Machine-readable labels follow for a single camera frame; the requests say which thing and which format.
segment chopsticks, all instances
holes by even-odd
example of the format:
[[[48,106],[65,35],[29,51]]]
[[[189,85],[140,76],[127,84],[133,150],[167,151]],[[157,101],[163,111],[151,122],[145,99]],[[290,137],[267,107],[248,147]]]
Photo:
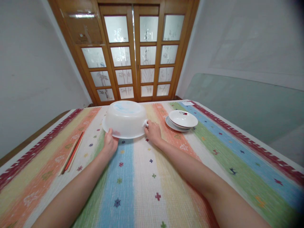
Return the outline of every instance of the chopsticks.
[[[73,147],[72,147],[72,150],[71,150],[71,152],[69,153],[69,155],[68,155],[68,157],[67,157],[67,160],[66,160],[66,162],[64,163],[62,169],[60,170],[58,176],[60,176],[61,174],[64,174],[64,172],[69,168],[69,165],[72,166],[71,163],[73,163],[73,161],[74,161],[74,159],[75,159],[75,155],[76,155],[76,153],[77,153],[77,151],[78,151],[79,145],[80,145],[80,143],[82,142],[83,134],[84,134],[84,132],[82,132],[81,135],[80,135],[80,137],[79,137],[79,139],[75,141],[75,143],[74,143],[74,145],[73,145]]]
[[[76,148],[75,148],[75,153],[72,154],[72,157],[71,157],[71,160],[72,160],[72,161],[71,161],[71,160],[69,161],[69,163],[67,164],[67,166],[66,166],[66,168],[65,168],[65,171],[67,170],[67,168],[69,168],[68,172],[71,170],[72,164],[73,164],[73,162],[74,162],[74,159],[75,159],[75,157],[76,157],[76,154],[77,154],[77,152],[78,152],[78,149],[79,149],[79,147],[80,147],[80,144],[81,144],[82,140],[83,140],[83,134],[82,134],[82,136],[80,136],[79,142],[78,142],[78,144],[77,144],[77,146],[76,146]]]

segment hand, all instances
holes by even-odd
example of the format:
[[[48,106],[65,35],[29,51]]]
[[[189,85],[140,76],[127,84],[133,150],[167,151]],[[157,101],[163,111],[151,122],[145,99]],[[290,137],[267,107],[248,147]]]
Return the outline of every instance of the hand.
[[[157,145],[157,143],[162,140],[161,129],[157,123],[152,122],[151,120],[148,120],[147,123],[149,124],[149,127],[145,128],[146,136],[151,142]]]
[[[111,154],[114,154],[117,150],[118,146],[118,138],[112,136],[112,128],[109,129],[109,132],[105,133],[104,136],[104,148],[102,150],[105,150]]]

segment blue stripe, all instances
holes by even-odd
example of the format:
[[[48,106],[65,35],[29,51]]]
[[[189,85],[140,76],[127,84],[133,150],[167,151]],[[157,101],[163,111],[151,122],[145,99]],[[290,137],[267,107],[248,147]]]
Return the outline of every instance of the blue stripe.
[[[98,227],[135,226],[133,177],[133,139],[120,139],[117,151],[109,163]]]
[[[225,146],[234,154],[240,157],[256,174],[258,174],[271,188],[273,188],[286,202],[294,209],[300,212],[300,204],[304,199],[303,189],[295,182],[279,173],[268,162],[261,159],[255,152],[247,146],[236,140],[225,130],[218,127],[216,123],[208,119],[204,114],[198,111],[194,106],[186,107],[183,103],[179,104],[193,114],[211,133],[213,133]],[[275,179],[281,181],[282,185],[276,183]]]

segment red border stripe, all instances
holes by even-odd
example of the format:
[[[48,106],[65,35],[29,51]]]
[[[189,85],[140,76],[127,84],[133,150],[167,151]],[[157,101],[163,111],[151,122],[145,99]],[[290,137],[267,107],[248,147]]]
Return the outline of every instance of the red border stripe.
[[[246,144],[249,148],[251,148],[253,151],[255,151],[258,155],[260,155],[263,159],[268,161],[271,165],[276,167],[279,171],[281,171],[283,174],[285,174],[288,178],[293,179],[295,182],[297,182],[299,185],[304,185],[304,175],[300,173],[299,171],[296,171],[293,167],[291,167],[286,162],[279,159],[277,156],[270,153],[268,150],[261,147],[259,144],[255,143],[242,133],[235,130],[232,126],[228,125],[212,113],[208,112],[203,107],[197,105],[194,101],[191,101],[194,104],[194,107],[200,110],[202,113],[204,113],[206,116],[208,116],[210,119],[215,121],[217,124],[219,124],[221,127],[226,129],[228,132],[230,132],[232,135],[234,135],[236,138],[238,138],[240,141],[242,141],[244,144]]]
[[[76,109],[0,176],[0,191],[37,156],[83,109]]]

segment green stripe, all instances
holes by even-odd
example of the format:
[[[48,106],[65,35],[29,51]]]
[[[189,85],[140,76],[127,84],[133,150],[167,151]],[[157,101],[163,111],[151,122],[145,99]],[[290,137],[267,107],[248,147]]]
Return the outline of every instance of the green stripe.
[[[91,154],[89,163],[93,161],[93,159],[100,153],[102,148],[104,147],[104,135],[105,132],[102,131],[98,138],[98,146],[95,148],[94,153]],[[73,227],[74,228],[83,228],[83,227],[95,227],[98,222],[98,215],[99,215],[99,206],[101,203],[101,199],[103,196],[103,190],[105,186],[105,181],[108,176],[108,166],[103,171],[102,175],[100,176],[99,180],[97,181],[96,186],[94,187],[93,192],[91,193],[88,201],[86,202],[85,206],[83,207],[81,213],[75,220]]]
[[[170,106],[174,110],[186,111],[176,102],[171,102]],[[230,179],[247,194],[248,199],[250,199],[255,206],[260,208],[262,216],[272,227],[287,227],[291,224],[291,220],[294,219],[293,216],[298,216],[298,213],[291,208],[276,191],[270,188],[260,176],[227,148],[201,122],[198,123],[196,130],[194,130],[193,133],[204,144],[223,169],[226,170]],[[214,149],[219,152],[219,154],[214,155]],[[230,168],[234,168],[237,174],[232,175]],[[256,197],[264,202],[264,207],[260,206],[260,202]]]

